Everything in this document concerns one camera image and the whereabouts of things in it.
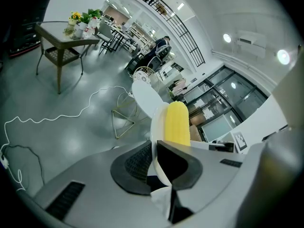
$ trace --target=black fence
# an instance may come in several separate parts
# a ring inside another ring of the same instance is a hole
[[[190,55],[192,56],[195,65],[199,67],[200,65],[205,63],[204,57],[201,54],[198,45],[196,44],[190,32],[188,31],[187,27],[175,14],[174,10],[172,10],[163,0],[154,0],[153,2],[151,2],[150,6],[155,11],[157,11],[173,28],[175,33],[179,36],[179,38],[189,51]]]

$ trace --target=cable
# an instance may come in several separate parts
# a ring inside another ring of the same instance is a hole
[[[122,89],[124,89],[124,91],[125,91],[127,94],[129,94],[129,93],[126,91],[126,89],[125,89],[124,87],[121,87],[121,86],[109,86],[108,88],[122,88]],[[43,122],[44,120],[46,120],[46,121],[51,121],[51,122],[52,122],[52,121],[56,121],[58,118],[60,118],[60,117],[62,117],[62,116],[63,116],[63,117],[79,117],[79,116],[81,115],[81,113],[82,113],[85,109],[87,109],[87,108],[90,107],[92,96],[95,95],[95,94],[97,94],[97,93],[99,93],[99,91],[101,91],[101,90],[108,90],[108,88],[106,88],[106,89],[99,89],[98,91],[92,93],[92,94],[90,95],[90,98],[89,98],[89,105],[88,105],[87,107],[83,108],[83,109],[80,111],[80,113],[79,113],[78,115],[75,115],[75,116],[59,115],[58,117],[56,117],[56,118],[54,118],[54,119],[43,118],[43,119],[42,119],[41,121],[39,121],[39,122],[35,122],[35,121],[34,121],[33,119],[31,119],[31,118],[29,118],[29,119],[23,121],[23,120],[21,120],[18,116],[16,116],[14,119],[12,119],[12,120],[10,120],[10,121],[8,121],[8,122],[6,122],[6,123],[4,124],[4,132],[5,132],[5,136],[6,136],[6,139],[7,139],[8,143],[5,143],[4,145],[1,146],[0,152],[2,151],[2,149],[3,149],[4,146],[7,146],[7,145],[10,144],[9,137],[8,137],[7,132],[6,132],[6,124],[9,124],[9,123],[13,122],[15,119],[18,119],[18,120],[19,120],[20,122],[22,122],[22,123],[26,123],[26,122],[28,122],[28,121],[32,121],[32,122],[35,123],[35,124],[39,124],[39,123]],[[21,182],[22,182],[22,173],[21,173],[21,170],[18,169],[18,180],[15,179],[15,177],[13,176],[13,173],[11,172],[10,168],[9,168],[9,172],[10,172],[12,178],[14,179],[14,181],[15,181],[16,183],[19,183],[19,184],[21,185],[21,187],[22,187],[22,188],[17,189],[17,191],[19,191],[19,190],[26,190],[26,189],[24,188],[24,186],[22,185],[22,183],[21,183]]]
[[[39,162],[39,166],[40,166],[40,172],[41,172],[41,179],[42,179],[42,183],[43,185],[45,185],[45,181],[44,181],[44,172],[42,170],[42,165],[41,165],[41,160],[40,160],[40,157],[39,155],[37,155],[30,147],[27,147],[27,146],[22,146],[22,145],[14,145],[14,146],[11,146],[11,145],[6,145],[6,147],[10,147],[10,148],[16,148],[16,147],[20,147],[20,148],[23,148],[23,149],[28,149],[29,151],[32,152],[33,155],[35,155],[37,158],[38,158],[38,162]]]

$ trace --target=round table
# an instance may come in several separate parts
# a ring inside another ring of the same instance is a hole
[[[141,80],[132,84],[132,94],[137,105],[151,119],[157,107],[163,103],[159,94],[149,84]]]

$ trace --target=floor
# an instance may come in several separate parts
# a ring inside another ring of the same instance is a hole
[[[130,53],[122,49],[107,54],[104,51],[98,56],[98,52],[99,47],[88,51],[83,60],[83,76],[80,60],[64,66],[60,95],[57,94],[56,67],[45,56],[39,65],[39,75],[35,75],[39,48],[5,61],[0,73],[0,144],[6,143],[4,123],[15,116],[39,121],[61,114],[77,115],[88,105],[90,95],[100,88],[118,85],[130,90],[132,79],[124,70],[131,59]],[[150,119],[133,127],[121,139],[115,138],[111,110],[122,92],[120,88],[111,88],[94,95],[91,106],[78,118],[59,118],[39,124],[15,120],[7,124],[10,144],[31,147],[40,156],[45,182],[48,182],[88,155],[144,141],[149,137]],[[160,95],[164,101],[169,100],[165,91]],[[115,124],[123,125],[124,121],[117,117]],[[22,183],[28,194],[34,196],[43,185],[36,156],[27,149],[9,148],[7,158],[15,176],[21,169]]]

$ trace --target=ceiling light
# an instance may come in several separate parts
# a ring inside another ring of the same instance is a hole
[[[231,121],[232,121],[234,124],[236,123],[236,121],[234,121],[234,119],[233,119],[232,116],[230,116],[230,119],[231,119]]]
[[[184,6],[183,3],[180,4],[180,6],[177,8],[177,10],[180,10]]]
[[[231,37],[230,37],[230,35],[224,34],[224,35],[223,35],[223,38],[224,38],[224,40],[225,40],[226,42],[228,42],[228,43],[231,42]]]
[[[128,11],[128,9],[126,9],[125,7],[124,7],[124,10],[125,10],[128,14],[130,14],[129,11]]]
[[[290,62],[290,56],[285,50],[279,50],[276,55],[280,63],[287,65]]]

